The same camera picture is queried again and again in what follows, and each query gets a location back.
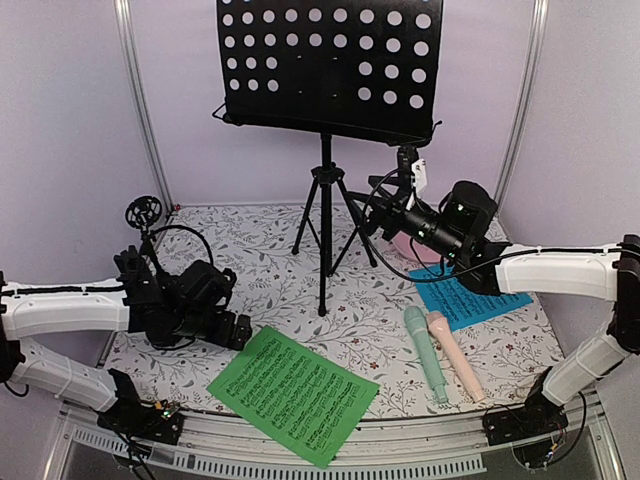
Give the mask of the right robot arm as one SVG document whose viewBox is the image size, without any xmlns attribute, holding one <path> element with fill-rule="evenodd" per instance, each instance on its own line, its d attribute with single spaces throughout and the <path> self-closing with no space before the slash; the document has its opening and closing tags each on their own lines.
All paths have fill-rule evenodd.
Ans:
<svg viewBox="0 0 640 480">
<path fill-rule="evenodd" d="M 639 177 L 511 183 L 499 211 L 512 240 L 591 245 L 639 232 Z M 565 353 L 586 340 L 612 308 L 585 297 L 543 294 L 542 304 Z M 597 383 L 597 393 L 624 457 L 639 456 L 639 358 L 633 355 Z"/>
</svg>

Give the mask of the teal toy microphone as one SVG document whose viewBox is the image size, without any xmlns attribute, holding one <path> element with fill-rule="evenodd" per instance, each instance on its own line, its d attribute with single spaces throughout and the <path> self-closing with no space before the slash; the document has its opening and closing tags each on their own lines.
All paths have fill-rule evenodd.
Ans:
<svg viewBox="0 0 640 480">
<path fill-rule="evenodd" d="M 404 310 L 403 319 L 436 403 L 446 404 L 449 401 L 446 393 L 446 380 L 431 342 L 424 313 L 417 306 L 409 306 Z"/>
</svg>

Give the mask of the green sheet music paper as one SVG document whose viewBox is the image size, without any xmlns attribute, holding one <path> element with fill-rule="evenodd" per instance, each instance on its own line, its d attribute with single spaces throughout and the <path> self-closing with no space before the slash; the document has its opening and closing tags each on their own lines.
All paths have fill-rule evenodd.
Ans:
<svg viewBox="0 0 640 480">
<path fill-rule="evenodd" d="M 279 445 L 325 469 L 364 417 L 379 385 L 265 326 L 207 391 Z"/>
</svg>

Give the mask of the blue sheet music paper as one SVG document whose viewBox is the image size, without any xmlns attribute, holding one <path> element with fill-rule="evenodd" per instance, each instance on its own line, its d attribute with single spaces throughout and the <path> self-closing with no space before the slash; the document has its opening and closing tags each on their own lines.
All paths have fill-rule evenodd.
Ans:
<svg viewBox="0 0 640 480">
<path fill-rule="evenodd" d="M 438 311 L 445 316 L 452 331 L 491 320 L 528 306 L 533 299 L 524 293 L 488 296 L 465 288 L 457 279 L 433 283 L 419 283 L 440 276 L 440 268 L 432 266 L 408 272 L 429 312 Z"/>
</svg>

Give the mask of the black shock-mount tripod stand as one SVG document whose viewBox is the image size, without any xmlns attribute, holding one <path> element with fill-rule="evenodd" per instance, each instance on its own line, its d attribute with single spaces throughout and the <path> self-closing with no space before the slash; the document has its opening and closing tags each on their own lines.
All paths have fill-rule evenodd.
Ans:
<svg viewBox="0 0 640 480">
<path fill-rule="evenodd" d="M 125 211 L 125 220 L 127 224 L 138 230 L 141 237 L 140 254 L 146 256 L 154 266 L 155 273 L 158 275 L 165 274 L 157 258 L 153 241 L 155 233 L 152 227 L 161 219 L 162 204 L 161 201 L 150 195 L 141 196 L 133 200 Z"/>
</svg>

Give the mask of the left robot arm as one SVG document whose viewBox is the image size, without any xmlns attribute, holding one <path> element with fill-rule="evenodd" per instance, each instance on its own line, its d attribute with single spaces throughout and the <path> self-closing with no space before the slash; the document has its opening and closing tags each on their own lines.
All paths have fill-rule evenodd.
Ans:
<svg viewBox="0 0 640 480">
<path fill-rule="evenodd" d="M 139 334 L 160 351 L 201 340 L 240 351 L 252 336 L 250 319 L 228 310 L 236 283 L 230 269 L 196 260 L 181 274 L 158 261 L 156 233 L 141 230 L 140 247 L 114 257 L 119 274 L 80 285 L 1 284 L 1 378 L 86 406 L 100 427 L 125 438 L 177 444 L 180 406 L 143 401 L 131 377 L 97 368 L 97 355 L 72 341 L 91 334 Z"/>
</svg>

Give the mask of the black round-base mic stand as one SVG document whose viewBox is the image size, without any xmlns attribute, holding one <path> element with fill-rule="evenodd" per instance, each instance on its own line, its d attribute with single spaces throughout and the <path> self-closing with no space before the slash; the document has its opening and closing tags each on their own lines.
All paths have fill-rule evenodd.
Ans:
<svg viewBox="0 0 640 480">
<path fill-rule="evenodd" d="M 114 262 L 120 272 L 117 280 L 126 292 L 124 304 L 129 307 L 151 304 L 156 299 L 154 278 L 137 248 L 129 245 L 114 256 Z"/>
</svg>

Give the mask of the pink toy microphone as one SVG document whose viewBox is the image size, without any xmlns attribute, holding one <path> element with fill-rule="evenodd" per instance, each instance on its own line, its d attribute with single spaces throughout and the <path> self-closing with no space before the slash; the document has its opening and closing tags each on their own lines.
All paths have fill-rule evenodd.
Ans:
<svg viewBox="0 0 640 480">
<path fill-rule="evenodd" d="M 429 332 L 440 344 L 470 398 L 475 403 L 485 400 L 484 389 L 453 337 L 447 318 L 440 312 L 430 312 L 426 316 L 426 322 Z"/>
</svg>

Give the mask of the black music stand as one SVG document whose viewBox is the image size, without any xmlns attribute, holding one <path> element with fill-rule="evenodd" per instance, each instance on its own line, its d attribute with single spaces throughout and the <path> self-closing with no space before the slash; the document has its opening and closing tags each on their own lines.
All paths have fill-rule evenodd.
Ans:
<svg viewBox="0 0 640 480">
<path fill-rule="evenodd" d="M 340 263 L 332 251 L 331 206 L 344 173 L 332 159 L 332 140 L 418 151 L 431 142 L 443 13 L 440 1 L 217 5 L 225 89 L 219 118 L 320 136 L 308 199 L 321 205 L 313 233 L 322 279 Z"/>
</svg>

